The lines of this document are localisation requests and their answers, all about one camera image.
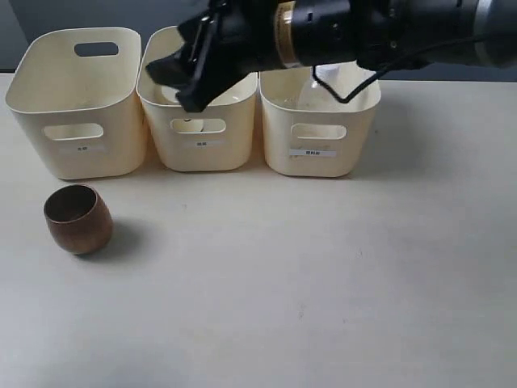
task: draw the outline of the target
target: wooden cup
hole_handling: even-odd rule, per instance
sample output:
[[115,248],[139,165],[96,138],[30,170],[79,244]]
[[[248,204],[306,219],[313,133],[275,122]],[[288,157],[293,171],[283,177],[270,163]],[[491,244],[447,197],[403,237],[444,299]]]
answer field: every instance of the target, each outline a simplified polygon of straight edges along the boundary
[[75,184],[54,192],[45,202],[44,215],[57,245],[75,255],[97,251],[111,239],[111,214],[88,186]]

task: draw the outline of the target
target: white table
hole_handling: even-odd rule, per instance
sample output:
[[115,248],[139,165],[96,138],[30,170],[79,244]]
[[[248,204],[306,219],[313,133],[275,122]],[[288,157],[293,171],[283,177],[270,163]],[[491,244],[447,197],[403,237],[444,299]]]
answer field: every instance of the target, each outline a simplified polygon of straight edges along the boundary
[[2,103],[0,386],[515,387],[517,84],[382,87],[351,179],[258,147],[90,181],[116,220],[92,261],[48,235],[66,183]]

